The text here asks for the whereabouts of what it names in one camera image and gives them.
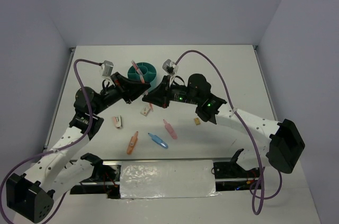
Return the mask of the pink highlighter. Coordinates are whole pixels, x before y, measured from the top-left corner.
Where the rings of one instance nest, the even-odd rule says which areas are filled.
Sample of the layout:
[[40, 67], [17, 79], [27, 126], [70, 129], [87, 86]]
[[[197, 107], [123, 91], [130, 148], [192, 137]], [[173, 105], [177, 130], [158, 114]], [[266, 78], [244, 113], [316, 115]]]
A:
[[167, 132], [169, 133], [169, 135], [173, 139], [177, 139], [177, 134], [176, 134], [175, 130], [173, 129], [172, 125], [170, 123], [168, 123], [165, 119], [163, 120], [163, 122], [164, 122], [164, 127], [167, 130]]

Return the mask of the small brown eraser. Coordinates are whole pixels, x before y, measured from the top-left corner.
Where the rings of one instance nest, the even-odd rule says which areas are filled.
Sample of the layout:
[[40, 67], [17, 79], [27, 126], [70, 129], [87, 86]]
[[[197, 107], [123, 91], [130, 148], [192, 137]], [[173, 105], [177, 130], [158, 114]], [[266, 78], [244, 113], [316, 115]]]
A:
[[196, 124], [196, 125], [199, 125], [199, 124], [201, 124], [201, 122], [200, 122], [199, 118], [194, 118], [194, 122], [195, 122], [195, 124]]

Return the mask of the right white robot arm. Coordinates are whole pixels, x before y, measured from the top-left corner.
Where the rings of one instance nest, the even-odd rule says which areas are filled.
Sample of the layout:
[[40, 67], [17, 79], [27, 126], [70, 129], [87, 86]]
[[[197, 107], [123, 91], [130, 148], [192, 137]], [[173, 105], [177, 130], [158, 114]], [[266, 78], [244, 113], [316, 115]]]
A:
[[236, 177], [244, 176], [250, 169], [267, 166], [290, 174], [305, 148], [294, 122], [267, 120], [232, 108], [226, 100], [212, 94], [210, 83], [201, 74], [191, 75], [187, 85], [172, 84], [169, 76], [164, 76], [142, 100], [162, 108], [169, 107], [171, 101], [193, 104], [200, 120], [228, 127], [254, 139], [256, 146], [252, 153], [239, 149], [232, 157], [230, 171]]

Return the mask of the orange slim pen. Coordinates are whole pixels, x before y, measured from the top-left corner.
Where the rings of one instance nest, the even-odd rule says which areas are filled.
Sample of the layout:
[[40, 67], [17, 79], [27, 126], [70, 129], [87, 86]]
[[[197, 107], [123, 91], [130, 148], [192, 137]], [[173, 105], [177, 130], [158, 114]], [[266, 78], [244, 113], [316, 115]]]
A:
[[[145, 80], [144, 80], [144, 78], [143, 78], [143, 74], [140, 72], [139, 73], [139, 76], [140, 76], [140, 80], [141, 80], [141, 82], [144, 84], [145, 83]], [[152, 104], [151, 103], [149, 103], [149, 107], [150, 107], [150, 110], [153, 112], [153, 106], [152, 106]]]

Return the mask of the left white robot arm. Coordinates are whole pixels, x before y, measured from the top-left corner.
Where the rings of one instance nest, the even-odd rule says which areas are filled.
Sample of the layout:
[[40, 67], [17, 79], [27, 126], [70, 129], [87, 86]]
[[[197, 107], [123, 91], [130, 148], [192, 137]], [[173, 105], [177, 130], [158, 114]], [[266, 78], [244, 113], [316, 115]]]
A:
[[98, 114], [119, 100], [130, 104], [149, 88], [149, 83], [119, 73], [110, 76], [109, 85], [100, 93], [81, 86], [75, 94], [75, 115], [61, 138], [49, 151], [36, 156], [37, 162], [22, 175], [10, 172], [2, 183], [7, 207], [33, 223], [46, 223], [54, 202], [73, 186], [87, 178], [100, 180], [105, 165], [96, 155], [87, 153], [71, 167], [66, 165], [99, 131], [104, 120]]

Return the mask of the red slim pen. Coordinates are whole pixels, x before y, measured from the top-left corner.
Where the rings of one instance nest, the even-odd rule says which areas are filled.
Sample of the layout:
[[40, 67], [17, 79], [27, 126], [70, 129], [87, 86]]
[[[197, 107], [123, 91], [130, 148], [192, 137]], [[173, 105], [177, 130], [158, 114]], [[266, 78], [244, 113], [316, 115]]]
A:
[[136, 67], [138, 66], [134, 60], [131, 61], [133, 68], [136, 70]]

